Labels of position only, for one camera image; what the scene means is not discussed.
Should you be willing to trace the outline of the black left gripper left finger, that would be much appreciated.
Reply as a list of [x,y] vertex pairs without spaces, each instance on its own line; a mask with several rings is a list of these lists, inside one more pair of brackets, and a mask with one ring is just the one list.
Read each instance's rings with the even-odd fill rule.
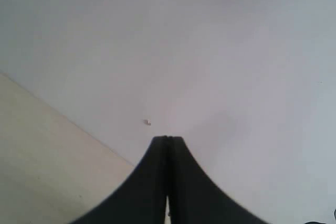
[[133,172],[103,202],[73,223],[164,223],[167,136],[154,137]]

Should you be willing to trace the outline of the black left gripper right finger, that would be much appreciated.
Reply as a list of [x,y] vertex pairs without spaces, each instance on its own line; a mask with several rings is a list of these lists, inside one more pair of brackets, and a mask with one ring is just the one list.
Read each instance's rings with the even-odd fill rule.
[[225,194],[203,171],[181,137],[167,138],[171,223],[265,223]]

